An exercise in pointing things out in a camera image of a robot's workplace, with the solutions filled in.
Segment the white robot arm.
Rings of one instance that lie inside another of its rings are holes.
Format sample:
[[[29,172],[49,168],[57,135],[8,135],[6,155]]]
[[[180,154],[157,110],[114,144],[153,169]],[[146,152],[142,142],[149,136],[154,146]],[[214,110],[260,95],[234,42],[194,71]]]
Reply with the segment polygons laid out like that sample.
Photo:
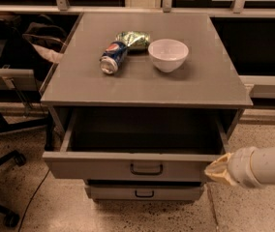
[[[204,170],[212,181],[245,189],[275,186],[275,147],[247,147],[226,153]]]

